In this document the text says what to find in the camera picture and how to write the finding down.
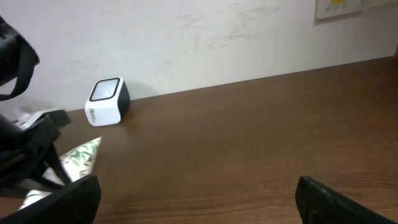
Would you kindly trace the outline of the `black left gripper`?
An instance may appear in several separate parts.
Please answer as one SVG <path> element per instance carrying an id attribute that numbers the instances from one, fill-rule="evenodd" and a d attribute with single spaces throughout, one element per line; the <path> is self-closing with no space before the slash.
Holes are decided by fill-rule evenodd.
<path id="1" fill-rule="evenodd" d="M 1 117 L 1 197 L 24 198 L 30 190 L 54 192 L 72 181 L 54 141 L 68 125 L 66 111 L 49 111 L 22 130 Z"/>

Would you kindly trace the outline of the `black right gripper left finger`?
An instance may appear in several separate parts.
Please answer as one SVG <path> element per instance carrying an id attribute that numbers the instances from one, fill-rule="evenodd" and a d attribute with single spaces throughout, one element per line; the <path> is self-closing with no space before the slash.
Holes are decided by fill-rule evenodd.
<path id="1" fill-rule="evenodd" d="M 88 174 L 23 209 L 1 219 L 1 224 L 92 224 L 101 201 L 98 177 Z"/>

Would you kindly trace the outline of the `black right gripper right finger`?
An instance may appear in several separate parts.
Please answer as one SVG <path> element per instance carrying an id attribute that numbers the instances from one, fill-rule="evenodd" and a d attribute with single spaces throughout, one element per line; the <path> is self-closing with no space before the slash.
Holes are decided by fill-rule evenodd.
<path id="1" fill-rule="evenodd" d="M 295 203 L 303 224 L 395 224 L 306 175 L 299 178 Z"/>

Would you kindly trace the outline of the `leaf pattern cream tube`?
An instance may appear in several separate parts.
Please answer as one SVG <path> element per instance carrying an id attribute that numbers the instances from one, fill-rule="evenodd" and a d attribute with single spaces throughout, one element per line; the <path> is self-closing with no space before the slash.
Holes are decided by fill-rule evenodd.
<path id="1" fill-rule="evenodd" d="M 61 165 L 72 182 L 91 174 L 102 137 L 90 140 L 60 156 Z M 30 190 L 19 210 L 51 195 L 51 192 Z"/>

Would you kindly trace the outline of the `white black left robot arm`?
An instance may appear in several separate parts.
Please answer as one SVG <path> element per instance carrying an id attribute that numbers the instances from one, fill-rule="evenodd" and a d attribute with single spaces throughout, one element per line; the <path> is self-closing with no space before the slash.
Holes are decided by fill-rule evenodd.
<path id="1" fill-rule="evenodd" d="M 1 100 L 26 91 L 40 59 L 23 36 L 1 21 L 1 84 L 16 84 Z M 55 150 L 60 128 L 70 118 L 64 110 L 44 112 L 26 128 L 1 117 L 1 196 L 24 198 L 30 190 L 54 192 L 70 184 Z"/>

